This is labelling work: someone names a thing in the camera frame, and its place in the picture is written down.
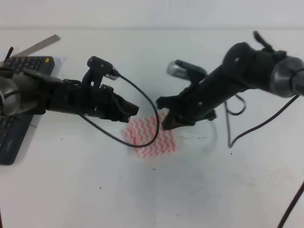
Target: white table surface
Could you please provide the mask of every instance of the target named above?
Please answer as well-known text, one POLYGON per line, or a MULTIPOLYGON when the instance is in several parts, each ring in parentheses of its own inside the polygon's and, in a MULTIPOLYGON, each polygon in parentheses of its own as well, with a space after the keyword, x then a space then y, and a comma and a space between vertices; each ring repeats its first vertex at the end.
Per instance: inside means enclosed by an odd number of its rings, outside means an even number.
MULTIPOLYGON (((250 30, 0 30, 0 50, 23 50, 57 34, 61 40, 36 55, 64 59, 59 78, 81 79, 91 56, 113 63, 152 100, 176 95, 188 82, 165 74, 169 61, 183 59, 217 67, 235 43, 260 46, 250 30)), ((302 30, 262 30, 276 49, 304 59, 302 30)), ((152 109, 123 80, 114 91, 140 106, 138 116, 152 109)), ((279 110, 288 100, 261 91, 243 93, 247 110, 231 118, 233 136, 279 110)), ((229 102, 240 108, 237 100, 229 102)), ((304 99, 298 99, 266 127, 227 148, 224 109, 214 121, 176 131, 181 149, 175 155, 140 160, 129 150, 76 115, 47 112, 30 127, 16 162, 0 166, 0 208, 5 228, 268 228, 276 227, 303 181, 304 99)), ((121 136, 124 123, 94 119, 121 136)), ((304 199, 286 227, 303 227, 304 199)))

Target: keyboard key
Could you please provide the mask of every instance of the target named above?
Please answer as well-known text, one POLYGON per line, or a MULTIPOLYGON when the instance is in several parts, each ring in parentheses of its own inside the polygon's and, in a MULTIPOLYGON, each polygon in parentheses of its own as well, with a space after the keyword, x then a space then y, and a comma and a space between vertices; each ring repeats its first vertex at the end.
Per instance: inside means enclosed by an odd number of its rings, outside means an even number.
POLYGON ((25 57, 21 57, 19 63, 23 64, 25 62, 25 59, 26 59, 25 57))
POLYGON ((8 124, 6 125, 6 128, 9 129, 12 126, 13 122, 14 122, 14 118, 10 118, 8 124))
POLYGON ((9 120, 10 119, 7 117, 2 117, 0 120, 0 128, 6 128, 6 125, 8 124, 9 120))
POLYGON ((32 61, 32 58, 27 57, 26 60, 25 60, 25 63, 30 63, 31 61, 32 61))
POLYGON ((20 60, 19 58, 15 58, 14 61, 13 61, 13 63, 12 63, 12 65, 17 65, 18 62, 19 62, 19 60, 20 60))
POLYGON ((21 72, 21 67, 15 68, 15 73, 16 73, 16 74, 19 74, 20 72, 21 72))
POLYGON ((0 129, 0 147, 4 143, 7 134, 8 134, 8 131, 6 129, 0 129))

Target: white wall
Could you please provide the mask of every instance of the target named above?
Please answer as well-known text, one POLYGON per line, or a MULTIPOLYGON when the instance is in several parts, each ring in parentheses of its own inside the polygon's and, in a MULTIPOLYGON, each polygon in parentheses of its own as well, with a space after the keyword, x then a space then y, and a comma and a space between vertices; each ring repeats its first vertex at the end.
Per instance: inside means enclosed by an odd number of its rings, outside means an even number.
POLYGON ((304 28, 301 0, 11 0, 0 27, 304 28))

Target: silver metal cylinder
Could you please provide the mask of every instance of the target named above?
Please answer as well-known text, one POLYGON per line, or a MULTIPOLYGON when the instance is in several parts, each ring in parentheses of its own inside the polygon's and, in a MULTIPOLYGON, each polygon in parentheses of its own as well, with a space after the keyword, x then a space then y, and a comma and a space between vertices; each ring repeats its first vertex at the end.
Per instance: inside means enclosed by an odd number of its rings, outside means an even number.
POLYGON ((35 80, 27 75, 20 73, 14 74, 12 78, 0 76, 0 99, 3 103, 3 113, 5 115, 14 115, 31 110, 38 105, 37 83, 35 80), (6 95, 13 91, 20 91, 20 93, 6 95))

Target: red and white cloth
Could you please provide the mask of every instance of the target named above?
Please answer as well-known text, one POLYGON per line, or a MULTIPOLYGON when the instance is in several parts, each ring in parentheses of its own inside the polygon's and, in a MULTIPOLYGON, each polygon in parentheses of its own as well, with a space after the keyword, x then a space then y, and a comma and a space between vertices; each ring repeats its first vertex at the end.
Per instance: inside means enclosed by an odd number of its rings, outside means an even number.
MULTIPOLYGON (((160 122, 164 120, 165 112, 159 113, 160 122)), ((136 145, 146 144, 152 140, 156 132, 156 117, 150 116, 145 118, 130 120, 122 134, 126 141, 136 145)), ((157 139, 144 148, 133 148, 133 151, 140 158, 151 158, 159 155, 168 154, 176 151, 176 144, 172 131, 159 131, 157 139)))

